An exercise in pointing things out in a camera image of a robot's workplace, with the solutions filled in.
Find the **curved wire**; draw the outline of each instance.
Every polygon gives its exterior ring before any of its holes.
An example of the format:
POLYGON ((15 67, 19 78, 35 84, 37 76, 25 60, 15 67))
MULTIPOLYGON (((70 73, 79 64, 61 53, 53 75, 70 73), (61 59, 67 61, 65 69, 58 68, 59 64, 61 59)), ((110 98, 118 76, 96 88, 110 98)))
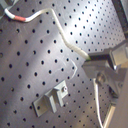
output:
POLYGON ((93 79, 97 116, 98 116, 100 127, 104 128, 103 125, 102 125, 101 117, 100 117, 99 98, 98 98, 98 85, 97 85, 97 83, 95 81, 96 81, 96 79, 93 79))
POLYGON ((15 16, 14 14, 10 13, 7 8, 5 9, 5 14, 6 14, 9 18, 11 18, 11 19, 13 19, 13 20, 18 20, 18 21, 22 21, 22 22, 30 22, 30 21, 32 21, 33 19, 35 19, 37 16, 39 16, 39 15, 41 15, 41 14, 43 14, 43 13, 49 12, 49 11, 52 13, 52 15, 53 15, 53 17, 54 17, 54 19, 55 19, 55 23, 56 23, 56 25, 57 25, 57 27, 58 27, 60 33, 61 33, 61 36, 62 36, 62 39, 63 39, 65 45, 66 45, 69 49, 71 49, 71 50, 77 52, 77 53, 78 53, 80 56, 82 56, 85 60, 90 60, 89 55, 88 55, 85 51, 81 50, 79 47, 77 47, 77 46, 75 46, 75 45, 72 45, 72 44, 70 44, 70 43, 68 42, 68 40, 66 39, 66 35, 65 35, 64 31, 63 31, 63 28, 61 27, 60 22, 59 22, 59 20, 58 20, 56 14, 55 14, 55 12, 54 12, 54 10, 53 10, 52 8, 42 9, 42 10, 36 12, 35 14, 33 14, 32 16, 27 17, 27 18, 20 17, 20 16, 15 16))

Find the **pegboard hole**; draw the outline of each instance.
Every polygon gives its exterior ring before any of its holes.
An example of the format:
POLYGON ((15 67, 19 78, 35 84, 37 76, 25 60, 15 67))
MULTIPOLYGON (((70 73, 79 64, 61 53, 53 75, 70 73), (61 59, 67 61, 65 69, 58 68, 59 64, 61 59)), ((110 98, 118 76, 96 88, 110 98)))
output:
POLYGON ((42 4, 42 1, 39 1, 39 4, 42 4))
POLYGON ((28 84, 28 85, 27 85, 27 88, 28 88, 28 89, 30 89, 30 88, 31 88, 31 85, 30 85, 30 84, 28 84))
POLYGON ((20 33, 20 29, 16 29, 16 32, 17 32, 17 33, 20 33))
POLYGON ((0 29, 0 34, 2 34, 3 33, 3 30, 2 29, 0 29))
POLYGON ((18 75, 18 78, 21 79, 21 78, 22 78, 22 75, 19 74, 19 75, 18 75))
POLYGON ((44 65, 44 61, 43 60, 41 61, 41 64, 44 65))
POLYGON ((3 53, 0 53, 0 58, 3 58, 3 53))
POLYGON ((36 77, 37 75, 38 75, 37 72, 35 72, 35 73, 34 73, 34 76, 36 77))
POLYGON ((50 51, 50 50, 48 50, 48 54, 50 54, 50 52, 51 52, 51 51, 50 51))
POLYGON ((34 13, 35 12, 35 9, 32 9, 32 12, 34 13))
POLYGON ((63 72, 64 71, 64 68, 61 68, 61 71, 63 72))
POLYGON ((27 67, 29 66, 29 63, 28 63, 28 62, 26 62, 26 66, 27 66, 27 67))
POLYGON ((17 56, 20 56, 20 52, 19 51, 17 52, 17 56))
POLYGON ((7 101, 6 100, 4 101, 4 105, 7 105, 7 101))
POLYGON ((28 40, 25 40, 24 42, 25 42, 25 44, 28 44, 28 40))
POLYGON ((26 122, 26 118, 23 118, 23 121, 26 122))
POLYGON ((14 110, 13 113, 14 113, 14 114, 17 114, 17 110, 14 110))
POLYGON ((11 40, 9 40, 9 41, 8 41, 8 45, 11 45, 11 44, 12 44, 12 41, 11 41, 11 40))
POLYGON ((21 97, 21 98, 20 98, 20 100, 21 100, 21 101, 24 101, 24 98, 23 98, 23 97, 21 97))
POLYGON ((12 68, 12 64, 9 64, 9 68, 12 68))
POLYGON ((49 70, 49 74, 51 74, 52 73, 52 71, 51 70, 49 70))
POLYGON ((11 91, 14 92, 14 88, 13 87, 11 88, 11 91))
POLYGON ((7 123, 8 126, 10 126, 11 124, 10 123, 7 123))
POLYGON ((5 81, 5 78, 4 77, 1 77, 1 81, 4 82, 5 81))
POLYGON ((43 82, 42 82, 42 85, 45 85, 45 84, 46 84, 45 81, 43 81, 43 82))
POLYGON ((40 22, 40 23, 42 23, 43 21, 42 21, 42 20, 40 20, 39 22, 40 22))
POLYGON ((36 51, 35 50, 33 51, 33 55, 36 55, 36 51))

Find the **metal bracket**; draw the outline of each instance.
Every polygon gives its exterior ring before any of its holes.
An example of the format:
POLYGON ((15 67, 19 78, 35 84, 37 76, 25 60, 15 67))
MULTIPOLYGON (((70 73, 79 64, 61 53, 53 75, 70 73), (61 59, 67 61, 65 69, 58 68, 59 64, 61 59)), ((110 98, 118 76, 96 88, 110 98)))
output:
POLYGON ((57 111, 56 103, 62 107, 64 104, 62 98, 64 98, 67 94, 68 90, 66 82, 62 81, 60 84, 33 102, 37 116, 40 117, 48 110, 55 113, 57 111))

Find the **metal plate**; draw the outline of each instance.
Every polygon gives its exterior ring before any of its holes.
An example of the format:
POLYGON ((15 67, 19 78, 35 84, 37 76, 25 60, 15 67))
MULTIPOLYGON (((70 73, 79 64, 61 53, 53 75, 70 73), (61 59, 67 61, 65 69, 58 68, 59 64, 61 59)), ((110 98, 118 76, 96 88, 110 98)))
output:
MULTIPOLYGON (((99 52, 124 40, 111 0, 20 0, 11 12, 30 16, 51 7, 70 43, 84 51, 99 52)), ((99 127, 94 89, 81 68, 84 59, 68 49, 52 15, 43 14, 30 23, 0 21, 0 127, 93 128, 99 127), (36 117, 32 102, 66 80, 68 96, 55 114, 36 117)), ((108 86, 99 88, 104 121, 111 96, 108 86)))

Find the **perforated metal panel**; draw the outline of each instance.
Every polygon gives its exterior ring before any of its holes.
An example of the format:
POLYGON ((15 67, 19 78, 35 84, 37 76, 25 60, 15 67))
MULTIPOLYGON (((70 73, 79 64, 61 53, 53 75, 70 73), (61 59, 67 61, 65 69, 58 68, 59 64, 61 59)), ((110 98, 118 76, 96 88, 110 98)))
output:
MULTIPOLYGON (((86 52, 102 51, 124 40, 111 0, 20 0, 10 11, 20 16, 53 8, 71 44, 86 52)), ((85 60, 68 49, 50 13, 30 23, 0 21, 0 127, 1 128, 95 128, 99 127, 92 80, 85 60), (62 80, 69 95, 57 112, 36 117, 32 102, 62 80)), ((99 88, 104 121, 111 95, 99 88)))

